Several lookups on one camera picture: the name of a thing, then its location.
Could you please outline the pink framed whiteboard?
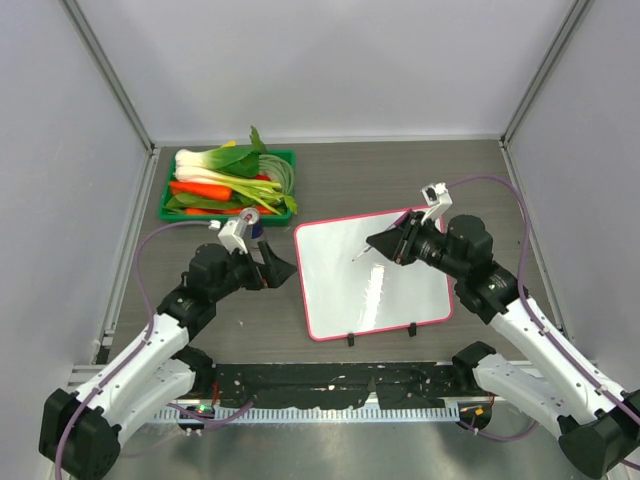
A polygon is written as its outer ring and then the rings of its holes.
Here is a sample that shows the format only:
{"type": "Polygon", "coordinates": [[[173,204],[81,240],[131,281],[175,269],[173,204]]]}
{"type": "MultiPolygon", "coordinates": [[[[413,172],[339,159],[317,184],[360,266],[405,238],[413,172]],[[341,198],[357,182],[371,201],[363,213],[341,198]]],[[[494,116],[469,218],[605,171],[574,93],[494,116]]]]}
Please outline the pink framed whiteboard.
{"type": "Polygon", "coordinates": [[[445,322],[454,300],[448,277],[416,262],[398,266],[365,239],[404,211],[309,222],[294,243],[309,336],[328,341],[445,322]]]}

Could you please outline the white marker pen pink cap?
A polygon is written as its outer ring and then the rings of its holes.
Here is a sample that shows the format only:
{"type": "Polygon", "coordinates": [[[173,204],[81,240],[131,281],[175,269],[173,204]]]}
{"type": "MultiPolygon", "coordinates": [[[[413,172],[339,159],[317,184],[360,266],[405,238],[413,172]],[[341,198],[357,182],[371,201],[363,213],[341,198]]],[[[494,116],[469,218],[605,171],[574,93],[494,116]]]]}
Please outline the white marker pen pink cap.
{"type": "Polygon", "coordinates": [[[355,262],[356,260],[358,260],[359,258],[361,258],[362,256],[364,256],[366,253],[368,253],[370,250],[372,249],[372,247],[370,245],[366,246],[363,250],[361,250],[358,254],[356,254],[351,261],[355,262]]]}

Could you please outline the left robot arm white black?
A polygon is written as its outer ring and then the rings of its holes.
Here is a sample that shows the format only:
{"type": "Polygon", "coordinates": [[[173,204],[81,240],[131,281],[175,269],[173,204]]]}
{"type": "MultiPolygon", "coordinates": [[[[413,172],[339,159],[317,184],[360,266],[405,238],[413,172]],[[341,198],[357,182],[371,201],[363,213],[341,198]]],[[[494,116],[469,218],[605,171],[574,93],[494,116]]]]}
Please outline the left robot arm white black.
{"type": "Polygon", "coordinates": [[[218,302],[241,289],[278,288],[297,271],[267,242],[258,247],[261,261],[220,244],[200,246],[180,284],[112,362],[74,391],[57,389],[47,398],[39,451],[57,478],[103,478],[153,414],[185,394],[200,399],[211,391],[213,362],[189,344],[218,302]]]}

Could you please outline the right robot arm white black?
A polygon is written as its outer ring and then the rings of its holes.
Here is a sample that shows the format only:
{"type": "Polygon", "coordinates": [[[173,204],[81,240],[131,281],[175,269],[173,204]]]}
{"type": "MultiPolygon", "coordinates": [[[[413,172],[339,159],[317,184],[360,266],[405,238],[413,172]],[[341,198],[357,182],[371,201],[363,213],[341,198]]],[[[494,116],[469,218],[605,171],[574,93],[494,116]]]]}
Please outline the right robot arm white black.
{"type": "Polygon", "coordinates": [[[453,359],[451,380],[465,395],[504,398],[543,426],[582,474],[599,479],[639,447],[639,394],[581,354],[493,256],[484,222],[458,215],[441,231],[423,212],[367,237],[369,247],[405,266],[416,261],[450,276],[460,303],[508,339],[538,370],[534,377],[476,342],[453,359]]]}

